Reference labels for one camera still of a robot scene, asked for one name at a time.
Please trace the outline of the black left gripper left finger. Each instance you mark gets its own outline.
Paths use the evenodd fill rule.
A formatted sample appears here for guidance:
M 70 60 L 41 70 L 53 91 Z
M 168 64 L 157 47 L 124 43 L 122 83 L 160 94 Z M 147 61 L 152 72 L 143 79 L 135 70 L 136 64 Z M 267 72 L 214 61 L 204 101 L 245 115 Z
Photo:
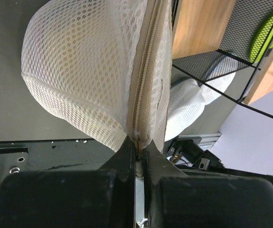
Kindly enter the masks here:
M 136 148 L 95 171 L 25 171 L 0 185 L 0 228 L 134 228 Z

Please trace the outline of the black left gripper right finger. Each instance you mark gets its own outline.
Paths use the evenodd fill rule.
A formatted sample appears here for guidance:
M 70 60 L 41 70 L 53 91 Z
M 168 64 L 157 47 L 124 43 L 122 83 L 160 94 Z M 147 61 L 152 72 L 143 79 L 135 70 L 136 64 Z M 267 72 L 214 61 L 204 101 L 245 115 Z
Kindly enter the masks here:
M 142 160 L 150 228 L 273 228 L 273 176 L 181 170 L 154 143 Z

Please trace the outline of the white mesh bra laundry bag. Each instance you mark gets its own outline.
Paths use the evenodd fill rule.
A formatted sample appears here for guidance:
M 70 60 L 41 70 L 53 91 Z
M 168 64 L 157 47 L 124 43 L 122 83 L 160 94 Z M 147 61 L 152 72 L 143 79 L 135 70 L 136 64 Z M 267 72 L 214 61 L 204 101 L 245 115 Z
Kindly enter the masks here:
M 31 18 L 21 75 L 50 114 L 118 151 L 164 147 L 170 96 L 169 0 L 51 0 Z

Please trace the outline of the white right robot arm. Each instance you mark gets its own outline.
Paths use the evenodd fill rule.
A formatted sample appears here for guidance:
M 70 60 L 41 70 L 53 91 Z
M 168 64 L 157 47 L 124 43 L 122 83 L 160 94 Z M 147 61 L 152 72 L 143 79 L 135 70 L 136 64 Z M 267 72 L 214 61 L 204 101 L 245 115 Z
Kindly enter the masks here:
M 163 155 L 179 169 L 204 173 L 205 175 L 223 175 L 262 178 L 273 185 L 273 176 L 226 168 L 221 160 L 209 150 L 201 149 L 192 139 L 172 139 L 165 142 Z

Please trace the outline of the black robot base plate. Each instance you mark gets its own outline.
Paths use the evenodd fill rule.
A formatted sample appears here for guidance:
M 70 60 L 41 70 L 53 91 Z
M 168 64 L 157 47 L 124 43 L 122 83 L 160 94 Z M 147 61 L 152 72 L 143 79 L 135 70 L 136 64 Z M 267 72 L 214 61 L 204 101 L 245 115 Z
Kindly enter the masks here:
M 96 170 L 113 155 L 93 139 L 0 142 L 0 183 L 23 171 Z

